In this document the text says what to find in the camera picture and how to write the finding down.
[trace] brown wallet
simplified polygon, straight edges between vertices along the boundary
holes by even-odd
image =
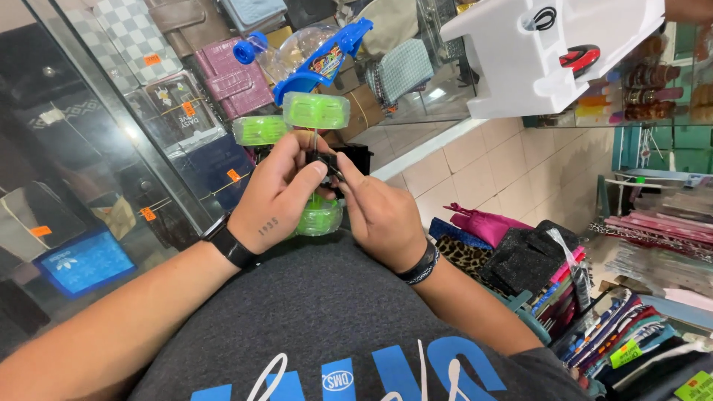
[[[151,18],[179,58],[230,38],[212,0],[144,0]]]

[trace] price sticker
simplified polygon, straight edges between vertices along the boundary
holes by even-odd
[[[236,183],[241,177],[232,168],[227,172],[227,176],[230,177],[232,182]]]
[[[643,354],[636,341],[631,339],[612,354],[612,367],[616,369],[619,366],[626,365]]]
[[[183,104],[183,110],[185,111],[186,116],[193,116],[195,114],[195,109],[193,108],[193,105],[187,101]]]
[[[141,214],[143,214],[143,217],[146,219],[146,221],[151,221],[156,219],[156,215],[153,214],[151,211],[151,208],[143,208],[139,211]]]
[[[152,66],[154,64],[160,63],[161,57],[159,57],[156,53],[150,54],[143,58],[143,62],[146,63],[146,66]]]
[[[683,401],[713,400],[713,377],[701,370],[674,394]]]
[[[41,227],[30,228],[30,233],[36,237],[41,237],[42,235],[52,234],[52,230],[46,225]]]

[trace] tattoo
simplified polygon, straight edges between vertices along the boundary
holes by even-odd
[[[260,235],[265,235],[265,233],[267,233],[269,229],[275,228],[275,226],[277,225],[277,219],[273,217],[270,220],[271,221],[266,222],[265,225],[262,226],[262,229],[257,231],[258,233],[260,233]]]

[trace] bangle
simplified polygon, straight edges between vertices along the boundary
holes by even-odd
[[[438,259],[441,257],[438,248],[436,248],[431,241],[427,241],[427,243],[426,252],[421,256],[421,260],[407,271],[396,274],[398,278],[402,279],[408,285],[418,284],[425,280],[431,272],[434,271],[436,263],[438,263]]]

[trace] pink wallet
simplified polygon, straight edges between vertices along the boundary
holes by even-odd
[[[205,74],[205,85],[232,120],[266,106],[274,100],[262,69],[256,61],[244,65],[232,55],[240,38],[210,44],[195,52]]]

